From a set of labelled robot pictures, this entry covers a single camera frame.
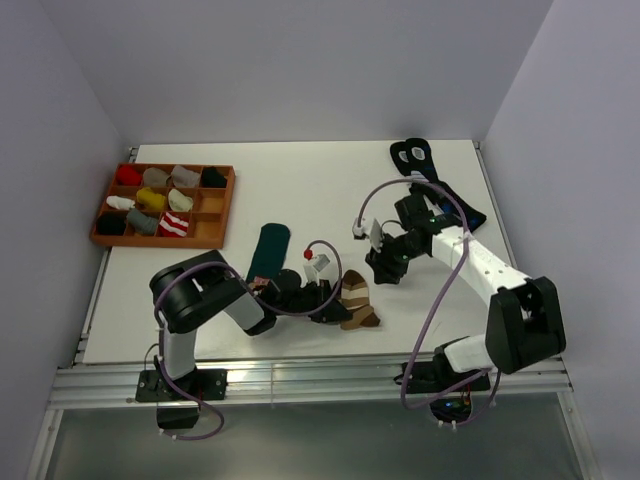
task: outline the white table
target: white table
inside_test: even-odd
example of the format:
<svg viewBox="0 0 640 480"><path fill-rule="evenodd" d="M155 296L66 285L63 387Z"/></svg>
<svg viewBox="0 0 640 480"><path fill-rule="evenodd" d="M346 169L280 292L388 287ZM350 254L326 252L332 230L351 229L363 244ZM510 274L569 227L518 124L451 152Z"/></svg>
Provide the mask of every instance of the white table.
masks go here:
<svg viewBox="0 0 640 480"><path fill-rule="evenodd" d="M364 262L367 242L355 241L353 220L362 200L380 183L398 178L389 157L390 141L252 143L215 145L145 145L139 163L233 165L237 181L225 247L227 262L248 271L260 227L287 225L291 240L286 268L302 273L302 252L313 239L333 243L346 269L367 280L371 303L382 320L376 329L345 332L338 326L281 317L271 331L249 337L225 314L200 328L199 360L257 360L338 355L406 353L449 271L437 260L422 257L409 266L400 285L377 286ZM476 237L509 261L505 239L471 141L432 141L440 177L462 198L487 215ZM370 203L369 216L396 218L394 201L406 185L381 191ZM148 284L160 269L202 253L201 250L114 247L96 302L84 363L141 362L157 341ZM335 280L335 272L329 272ZM484 332L487 311L479 297L458 279L449 291L427 335L422 351Z"/></svg>

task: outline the gray wall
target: gray wall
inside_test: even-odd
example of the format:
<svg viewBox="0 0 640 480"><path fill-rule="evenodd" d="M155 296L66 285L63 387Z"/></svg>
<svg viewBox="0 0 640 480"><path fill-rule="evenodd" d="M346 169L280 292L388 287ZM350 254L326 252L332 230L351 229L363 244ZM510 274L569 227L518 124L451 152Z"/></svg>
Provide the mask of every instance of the gray wall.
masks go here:
<svg viewBox="0 0 640 480"><path fill-rule="evenodd" d="M484 147L515 254L559 287L602 469L638 478L640 3L556 0Z"/></svg>
<svg viewBox="0 0 640 480"><path fill-rule="evenodd" d="M131 144L484 138L551 0L41 0Z"/></svg>
<svg viewBox="0 0 640 480"><path fill-rule="evenodd" d="M101 249L89 230L122 143L35 0L0 2L0 476L26 471Z"/></svg>

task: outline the brown striped sock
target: brown striped sock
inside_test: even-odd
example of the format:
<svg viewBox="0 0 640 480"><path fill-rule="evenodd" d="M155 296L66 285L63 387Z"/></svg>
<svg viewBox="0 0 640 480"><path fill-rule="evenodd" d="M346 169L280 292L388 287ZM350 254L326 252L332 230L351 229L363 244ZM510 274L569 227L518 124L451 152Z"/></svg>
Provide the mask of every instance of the brown striped sock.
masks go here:
<svg viewBox="0 0 640 480"><path fill-rule="evenodd" d="M348 270L342 279L340 303L353 315L351 320L340 323L342 330L355 330L360 327L377 327L380 319L369 304L369 288L362 275Z"/></svg>

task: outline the wooden box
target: wooden box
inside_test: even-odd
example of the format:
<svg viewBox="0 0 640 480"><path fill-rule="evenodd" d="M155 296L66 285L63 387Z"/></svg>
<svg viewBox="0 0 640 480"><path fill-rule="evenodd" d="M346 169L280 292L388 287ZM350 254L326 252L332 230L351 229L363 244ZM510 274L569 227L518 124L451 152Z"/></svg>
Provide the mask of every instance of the wooden box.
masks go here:
<svg viewBox="0 0 640 480"><path fill-rule="evenodd" d="M185 165L185 164L154 164L154 163L125 163L118 165L129 165L138 173L142 174L147 168L159 168L171 174L171 170L176 165L202 173L205 167L216 167L218 172L227 179L225 188L204 188L202 187L202 178L197 188L182 188L173 185L173 180L169 180L166 187L150 187L154 192L161 193L165 197L173 188L180 190L184 195L193 199L193 208L190 212L172 212L168 201L165 201L162 210L150 210L144 205L136 202L135 208L148 216L160 218L162 213L168 211L183 220L189 222L189 229L186 237L171 238L160 235L158 229L154 235L142 235L137 233L133 226L127 222L127 228L123 235L100 235L96 231L95 222L91 230L91 240L98 245L105 247L168 247L168 248L222 248L224 245L224 234L227 229L227 220L229 219L229 210L231 208L231 196L233 195L233 186L235 183L235 172L232 166L227 165ZM120 185L114 174L107 195L102 201L98 217L103 213L115 213L122 215L126 220L127 211L116 210L107 205L106 198L109 195L117 195L119 197L130 198L136 201L136 193L143 185L139 187L131 187Z"/></svg>

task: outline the robotic arm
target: robotic arm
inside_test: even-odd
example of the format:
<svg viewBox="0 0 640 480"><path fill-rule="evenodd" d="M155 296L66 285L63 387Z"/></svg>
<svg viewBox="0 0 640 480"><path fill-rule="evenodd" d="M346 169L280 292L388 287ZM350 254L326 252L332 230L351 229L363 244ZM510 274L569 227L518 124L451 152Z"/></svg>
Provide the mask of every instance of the robotic arm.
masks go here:
<svg viewBox="0 0 640 480"><path fill-rule="evenodd" d="M355 238L371 241L366 262L375 283L398 284L410 260L425 254L454 269L463 254L465 235L459 220L451 214L434 215L420 194L403 198L395 208L406 231L403 235L382 232L375 219L353 227ZM554 284L545 277L529 278L473 237L468 245L469 255L458 275L487 305L487 330L441 346L434 361L444 362L444 370L450 370L453 378L494 367L514 373L562 352L566 340Z"/></svg>

